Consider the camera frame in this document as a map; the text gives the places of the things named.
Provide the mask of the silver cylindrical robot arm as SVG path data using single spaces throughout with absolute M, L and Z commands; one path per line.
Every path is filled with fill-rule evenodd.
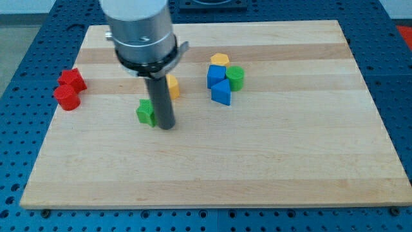
M 130 73 L 148 79 L 166 76 L 189 49 L 178 45 L 168 0 L 100 0 L 117 59 Z

